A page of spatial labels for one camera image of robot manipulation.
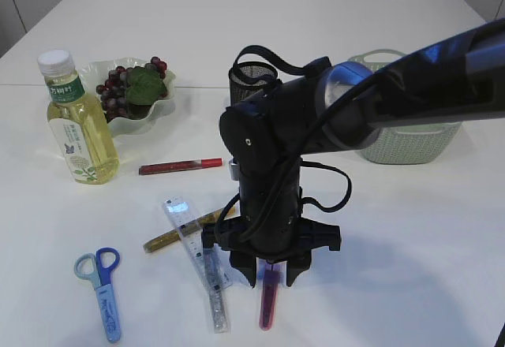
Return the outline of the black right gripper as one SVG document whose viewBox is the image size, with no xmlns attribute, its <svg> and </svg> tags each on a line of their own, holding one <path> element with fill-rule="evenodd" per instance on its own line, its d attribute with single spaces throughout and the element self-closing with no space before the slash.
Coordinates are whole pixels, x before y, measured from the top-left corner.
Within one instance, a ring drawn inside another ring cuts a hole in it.
<svg viewBox="0 0 505 347">
<path fill-rule="evenodd" d="M 303 161 L 297 164 L 271 210 L 263 218 L 261 226 L 242 241 L 240 235 L 251 229 L 260 215 L 274 186 L 275 175 L 245 174 L 236 162 L 232 163 L 232 177 L 239 183 L 239 198 L 233 202 L 239 203 L 241 214 L 203 228 L 203 246 L 211 248 L 217 244 L 222 250 L 231 252 L 231 267 L 239 271 L 252 288 L 256 286 L 256 257 L 274 262 L 286 260 L 286 286 L 291 287 L 300 274 L 310 269 L 311 250 L 325 246 L 332 251 L 341 248 L 338 226 L 315 222 L 302 216 L 305 205 L 313 205 L 325 213 L 341 209 L 340 203 L 325 207 L 312 197 L 303 197 L 299 184 L 302 167 L 341 173 L 341 170 L 333 166 L 318 162 Z"/>
</svg>

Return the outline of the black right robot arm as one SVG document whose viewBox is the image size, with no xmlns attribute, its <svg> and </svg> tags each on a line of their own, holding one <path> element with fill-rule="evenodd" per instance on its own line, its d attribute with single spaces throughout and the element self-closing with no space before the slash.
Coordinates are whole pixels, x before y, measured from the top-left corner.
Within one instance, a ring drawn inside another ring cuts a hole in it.
<svg viewBox="0 0 505 347">
<path fill-rule="evenodd" d="M 308 270 L 312 251 L 341 246 L 340 229 L 304 218 L 315 200 L 299 184 L 307 154 L 355 151 L 396 126 L 496 119 L 504 116 L 504 22 L 493 21 L 434 43 L 371 72 L 326 57 L 292 66 L 271 50 L 257 54 L 293 76 L 264 75 L 264 87 L 228 106 L 219 132 L 238 169 L 235 218 L 206 226 L 205 247 L 229 252 L 230 265 L 250 285 L 256 262 L 286 264 L 292 285 Z"/>
</svg>

